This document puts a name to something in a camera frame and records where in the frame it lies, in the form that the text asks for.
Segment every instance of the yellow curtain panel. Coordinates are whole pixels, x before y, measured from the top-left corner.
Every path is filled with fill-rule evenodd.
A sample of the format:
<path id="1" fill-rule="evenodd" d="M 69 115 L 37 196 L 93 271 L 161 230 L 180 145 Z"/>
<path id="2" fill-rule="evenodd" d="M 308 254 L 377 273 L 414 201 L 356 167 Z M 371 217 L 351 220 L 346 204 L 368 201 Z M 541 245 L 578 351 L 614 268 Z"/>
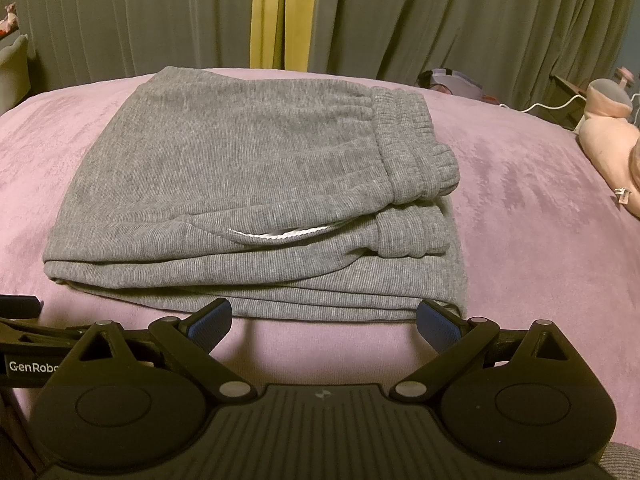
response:
<path id="1" fill-rule="evenodd" d="M 251 68 L 306 72 L 315 0 L 253 0 Z"/>

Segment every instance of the triangular cutout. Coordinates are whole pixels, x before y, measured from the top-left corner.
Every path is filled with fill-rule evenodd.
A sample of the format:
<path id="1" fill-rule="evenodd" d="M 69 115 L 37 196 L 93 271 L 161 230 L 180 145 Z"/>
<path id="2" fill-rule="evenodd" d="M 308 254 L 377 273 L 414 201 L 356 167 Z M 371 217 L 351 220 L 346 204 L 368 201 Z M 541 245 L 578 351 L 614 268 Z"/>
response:
<path id="1" fill-rule="evenodd" d="M 560 348 L 560 345 L 555 340 L 550 332 L 543 332 L 538 339 L 536 345 L 537 352 L 535 356 L 542 359 L 555 359 L 556 361 L 567 361 L 568 358 L 564 355 L 564 352 Z"/>
<path id="2" fill-rule="evenodd" d="M 102 334 L 97 334 L 80 356 L 81 361 L 95 361 L 113 357 L 109 342 Z"/>

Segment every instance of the pink bedspread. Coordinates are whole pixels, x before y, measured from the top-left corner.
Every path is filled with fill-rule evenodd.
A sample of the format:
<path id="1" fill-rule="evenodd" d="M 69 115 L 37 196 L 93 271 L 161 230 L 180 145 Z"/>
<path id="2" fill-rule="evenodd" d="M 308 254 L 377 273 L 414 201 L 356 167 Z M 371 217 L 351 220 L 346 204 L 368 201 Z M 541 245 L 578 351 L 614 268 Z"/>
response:
<path id="1" fill-rule="evenodd" d="M 55 285 L 41 261 L 82 156 L 149 77 L 40 94 L 0 117 L 0 293 L 44 300 L 43 324 L 107 318 L 143 328 L 164 315 Z M 570 132 L 516 111 L 421 92 L 436 135 L 460 162 L 462 180 L 452 200 L 468 272 L 469 316 L 489 317 L 503 328 L 555 321 L 616 403 L 614 440 L 640 447 L 640 222 L 617 208 Z M 213 355 L 258 385 L 381 381 L 388 388 L 434 352 L 412 324 L 235 319 Z M 33 395 L 18 392 L 27 415 Z"/>

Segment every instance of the white logo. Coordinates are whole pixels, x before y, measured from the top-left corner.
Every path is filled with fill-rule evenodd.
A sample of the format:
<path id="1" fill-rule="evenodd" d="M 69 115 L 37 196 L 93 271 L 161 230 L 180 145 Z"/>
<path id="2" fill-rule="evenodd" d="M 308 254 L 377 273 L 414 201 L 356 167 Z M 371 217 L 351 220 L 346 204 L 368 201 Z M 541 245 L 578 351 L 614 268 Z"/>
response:
<path id="1" fill-rule="evenodd" d="M 314 395 L 318 399 L 325 400 L 327 397 L 331 397 L 331 392 L 329 390 L 322 390 L 321 392 L 316 392 Z"/>
<path id="2" fill-rule="evenodd" d="M 40 372 L 40 373 L 49 373 L 52 374 L 53 372 L 55 372 L 58 369 L 57 366 L 52 366 L 49 363 L 45 363 L 45 364 L 39 364 L 39 363 L 32 363 L 32 364 L 18 364 L 15 361 L 10 361 L 9 362 L 9 370 L 11 370 L 12 372 Z"/>

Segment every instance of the plush toy tag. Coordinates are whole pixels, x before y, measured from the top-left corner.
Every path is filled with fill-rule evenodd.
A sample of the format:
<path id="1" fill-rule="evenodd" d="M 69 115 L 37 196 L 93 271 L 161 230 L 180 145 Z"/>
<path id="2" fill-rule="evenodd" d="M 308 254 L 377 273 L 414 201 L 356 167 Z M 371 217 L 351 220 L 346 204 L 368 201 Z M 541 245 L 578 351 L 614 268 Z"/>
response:
<path id="1" fill-rule="evenodd" d="M 629 194 L 631 193 L 626 187 L 619 187 L 613 191 L 618 197 L 618 203 L 625 205 L 629 203 Z"/>

